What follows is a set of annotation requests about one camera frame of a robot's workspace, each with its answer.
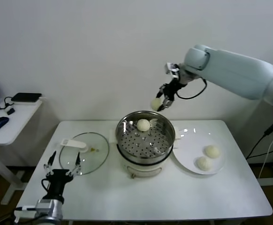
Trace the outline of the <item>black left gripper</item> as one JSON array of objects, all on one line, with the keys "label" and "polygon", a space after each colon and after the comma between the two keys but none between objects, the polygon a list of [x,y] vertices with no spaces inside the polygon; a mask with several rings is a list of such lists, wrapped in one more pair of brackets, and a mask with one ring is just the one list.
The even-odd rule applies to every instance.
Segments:
[{"label": "black left gripper", "polygon": [[52,165],[56,156],[56,151],[49,157],[49,160],[44,164],[46,180],[49,181],[49,188],[46,191],[46,199],[64,200],[63,192],[65,185],[71,182],[74,176],[81,174],[80,153],[78,153],[74,169],[53,169]]}]

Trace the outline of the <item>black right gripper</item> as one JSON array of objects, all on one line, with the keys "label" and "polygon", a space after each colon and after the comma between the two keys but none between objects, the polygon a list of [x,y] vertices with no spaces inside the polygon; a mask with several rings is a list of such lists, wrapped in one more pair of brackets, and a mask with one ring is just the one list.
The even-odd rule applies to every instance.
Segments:
[{"label": "black right gripper", "polygon": [[174,95],[182,88],[185,87],[185,84],[181,84],[178,79],[172,79],[170,83],[166,83],[159,88],[159,91],[156,95],[156,98],[164,97],[163,102],[158,107],[158,111],[163,111],[166,108],[171,107],[174,102]]}]

